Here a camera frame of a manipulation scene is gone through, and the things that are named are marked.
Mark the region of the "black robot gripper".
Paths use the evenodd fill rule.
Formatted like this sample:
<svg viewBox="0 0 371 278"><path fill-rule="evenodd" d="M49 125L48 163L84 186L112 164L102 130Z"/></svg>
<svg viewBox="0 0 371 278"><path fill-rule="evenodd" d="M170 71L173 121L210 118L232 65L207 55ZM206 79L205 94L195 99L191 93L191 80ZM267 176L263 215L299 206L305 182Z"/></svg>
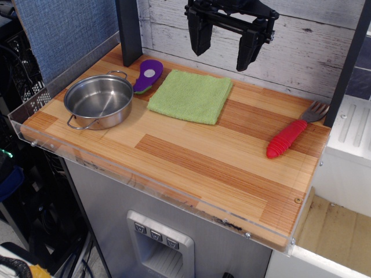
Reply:
<svg viewBox="0 0 371 278"><path fill-rule="evenodd" d="M242 34L239 41L237 71L247 69L263 43L274 37L279 13L261 1L188 1L185 6L191 48L200 56L211 46L213 25Z"/></svg>

